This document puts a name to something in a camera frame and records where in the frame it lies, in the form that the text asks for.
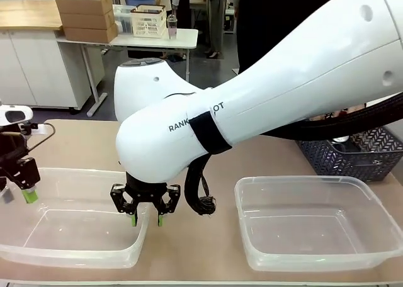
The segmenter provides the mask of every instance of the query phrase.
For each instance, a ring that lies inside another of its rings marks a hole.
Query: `black plastic basket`
[[[350,176],[361,181],[381,181],[403,157],[403,143],[386,128],[376,128],[349,138],[345,144],[297,141],[315,172],[321,176]]]

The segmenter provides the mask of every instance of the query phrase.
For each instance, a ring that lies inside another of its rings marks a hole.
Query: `cabinet door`
[[[0,31],[0,100],[3,104],[37,105],[6,31]]]
[[[53,31],[11,31],[18,59],[39,106],[77,107]]]

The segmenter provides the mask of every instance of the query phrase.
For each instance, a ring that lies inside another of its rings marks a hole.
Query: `white robotic arm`
[[[165,62],[120,67],[120,162],[139,181],[165,183],[193,160],[215,154],[214,142],[231,147],[401,92],[402,32],[401,0],[332,0],[254,66],[214,89],[196,89]]]

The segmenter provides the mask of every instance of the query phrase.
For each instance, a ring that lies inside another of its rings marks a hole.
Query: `stack of cardboard boxes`
[[[66,39],[109,43],[117,37],[112,0],[56,0],[56,3]]]

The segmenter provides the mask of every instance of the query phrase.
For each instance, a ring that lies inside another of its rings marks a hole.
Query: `wooden countertop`
[[[121,171],[115,150],[119,124],[112,121],[50,120],[56,134],[31,156],[40,167]],[[35,136],[30,145],[38,141]],[[234,198],[236,182],[247,176],[313,175],[295,142],[258,136],[213,156],[204,171],[217,211],[200,217],[181,198],[176,212],[157,226],[151,213],[138,263],[130,269],[69,269],[18,264],[0,259],[0,278],[33,284],[386,284],[403,282],[403,257],[373,269],[330,273],[253,271],[247,264]],[[184,173],[172,183],[184,183]],[[371,183],[384,207],[403,227],[403,187],[389,175]]]
[[[0,1],[0,30],[61,30],[54,0]]]

